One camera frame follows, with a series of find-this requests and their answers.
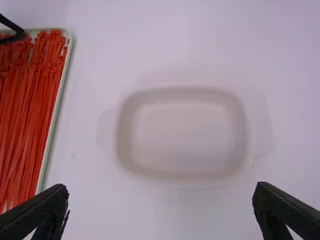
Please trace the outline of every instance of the white table surface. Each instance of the white table surface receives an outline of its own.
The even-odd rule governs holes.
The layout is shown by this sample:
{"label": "white table surface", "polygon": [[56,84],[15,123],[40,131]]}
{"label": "white table surface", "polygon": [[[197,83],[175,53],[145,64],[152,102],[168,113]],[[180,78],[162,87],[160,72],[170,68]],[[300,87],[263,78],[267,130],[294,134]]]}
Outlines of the white table surface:
{"label": "white table surface", "polygon": [[[3,0],[23,28],[60,26],[75,45],[44,188],[63,183],[63,239],[262,239],[252,208],[268,181],[320,209],[320,2],[317,0]],[[264,90],[272,153],[224,189],[136,181],[97,145],[100,115],[150,70],[210,64]]]}

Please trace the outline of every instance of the white tray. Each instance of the white tray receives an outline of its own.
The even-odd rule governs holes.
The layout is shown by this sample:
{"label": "white tray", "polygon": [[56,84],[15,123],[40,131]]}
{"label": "white tray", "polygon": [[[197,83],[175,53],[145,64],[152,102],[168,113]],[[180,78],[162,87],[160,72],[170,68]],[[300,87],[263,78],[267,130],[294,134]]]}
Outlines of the white tray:
{"label": "white tray", "polygon": [[98,126],[112,137],[108,151],[149,181],[221,186],[271,149],[263,95],[243,77],[210,68],[152,73],[108,114],[111,132],[103,131],[108,119]]}

